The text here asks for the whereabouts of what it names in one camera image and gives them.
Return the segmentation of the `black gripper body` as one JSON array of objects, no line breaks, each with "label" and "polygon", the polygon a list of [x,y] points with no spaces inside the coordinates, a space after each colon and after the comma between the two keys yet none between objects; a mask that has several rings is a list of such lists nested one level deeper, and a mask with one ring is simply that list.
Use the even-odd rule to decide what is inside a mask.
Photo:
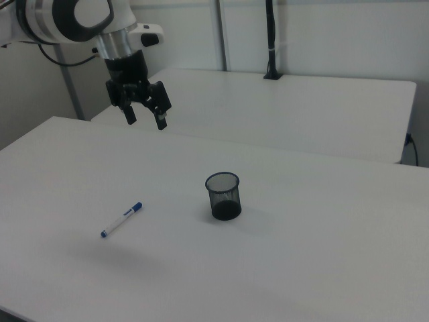
[{"label": "black gripper body", "polygon": [[119,103],[121,94],[127,93],[127,101],[143,103],[150,100],[148,69],[142,50],[117,59],[104,59],[110,75],[106,82],[112,103]]}]

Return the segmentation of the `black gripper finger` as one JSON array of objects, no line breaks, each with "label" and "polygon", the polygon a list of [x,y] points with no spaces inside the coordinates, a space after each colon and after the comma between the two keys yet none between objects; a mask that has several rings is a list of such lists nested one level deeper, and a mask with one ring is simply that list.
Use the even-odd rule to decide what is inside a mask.
[{"label": "black gripper finger", "polygon": [[167,127],[167,111],[172,107],[166,88],[162,81],[149,86],[149,109],[152,111],[160,131]]},{"label": "black gripper finger", "polygon": [[131,106],[131,99],[123,85],[117,84],[112,80],[106,82],[107,92],[112,106],[120,108],[129,125],[136,122],[136,116]]}]

